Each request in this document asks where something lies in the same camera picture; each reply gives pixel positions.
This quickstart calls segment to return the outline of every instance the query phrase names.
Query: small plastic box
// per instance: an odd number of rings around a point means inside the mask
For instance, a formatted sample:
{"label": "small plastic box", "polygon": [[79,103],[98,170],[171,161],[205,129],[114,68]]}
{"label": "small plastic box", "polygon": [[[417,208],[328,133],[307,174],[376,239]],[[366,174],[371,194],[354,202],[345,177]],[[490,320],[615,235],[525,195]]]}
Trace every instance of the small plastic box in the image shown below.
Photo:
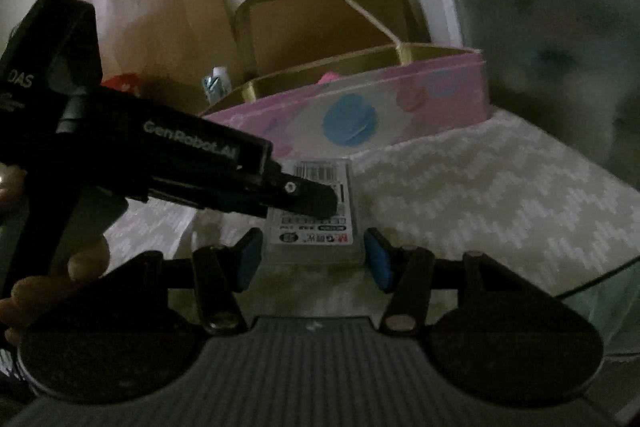
{"label": "small plastic box", "polygon": [[266,264],[364,263],[350,160],[284,160],[282,170],[331,185],[338,209],[330,219],[299,216],[270,208],[262,257]]}

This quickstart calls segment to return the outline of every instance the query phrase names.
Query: finger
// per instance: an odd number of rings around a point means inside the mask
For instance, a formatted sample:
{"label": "finger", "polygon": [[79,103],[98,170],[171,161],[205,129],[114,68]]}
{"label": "finger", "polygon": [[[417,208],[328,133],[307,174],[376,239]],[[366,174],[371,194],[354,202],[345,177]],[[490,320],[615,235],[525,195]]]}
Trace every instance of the finger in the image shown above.
{"label": "finger", "polygon": [[15,283],[11,296],[20,310],[41,314],[66,299],[76,289],[78,285],[68,277],[38,275]]}
{"label": "finger", "polygon": [[20,339],[22,338],[22,332],[20,330],[16,330],[15,328],[9,328],[4,332],[4,337],[9,344],[18,347],[18,344],[20,344]]}
{"label": "finger", "polygon": [[83,248],[69,259],[69,277],[78,283],[94,281],[107,270],[109,257],[109,245],[107,240],[101,237],[100,241]]}
{"label": "finger", "polygon": [[29,326],[37,315],[18,308],[13,299],[0,300],[0,322],[9,328],[23,330]]}
{"label": "finger", "polygon": [[9,210],[24,188],[24,172],[19,167],[12,165],[0,169],[0,211]]}

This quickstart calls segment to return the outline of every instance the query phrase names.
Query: product label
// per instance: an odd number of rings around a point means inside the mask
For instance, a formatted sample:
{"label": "product label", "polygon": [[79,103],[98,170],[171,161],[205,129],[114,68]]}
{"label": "product label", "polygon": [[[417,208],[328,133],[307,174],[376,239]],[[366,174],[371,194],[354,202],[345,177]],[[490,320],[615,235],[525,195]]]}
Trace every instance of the product label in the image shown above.
{"label": "product label", "polygon": [[315,247],[352,245],[353,218],[347,162],[286,160],[282,171],[333,187],[338,196],[338,209],[335,216],[323,220],[276,210],[270,242],[274,245],[313,245]]}

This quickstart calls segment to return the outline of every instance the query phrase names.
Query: glass window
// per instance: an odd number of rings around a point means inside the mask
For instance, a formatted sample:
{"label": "glass window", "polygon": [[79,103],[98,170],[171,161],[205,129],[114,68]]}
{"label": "glass window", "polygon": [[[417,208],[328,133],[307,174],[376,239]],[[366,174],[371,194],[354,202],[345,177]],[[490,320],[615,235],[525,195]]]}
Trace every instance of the glass window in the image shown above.
{"label": "glass window", "polygon": [[640,0],[456,0],[492,102],[640,186]]}

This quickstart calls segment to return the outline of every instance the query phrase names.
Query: gray plastic base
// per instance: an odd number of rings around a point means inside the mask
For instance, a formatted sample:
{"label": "gray plastic base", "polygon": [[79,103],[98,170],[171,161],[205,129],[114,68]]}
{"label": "gray plastic base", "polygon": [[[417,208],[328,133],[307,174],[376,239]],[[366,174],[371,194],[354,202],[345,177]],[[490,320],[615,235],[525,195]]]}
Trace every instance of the gray plastic base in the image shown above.
{"label": "gray plastic base", "polygon": [[210,340],[190,370],[157,393],[113,406],[36,400],[10,427],[612,427],[584,399],[508,409],[463,394],[418,344],[369,319],[258,319]]}

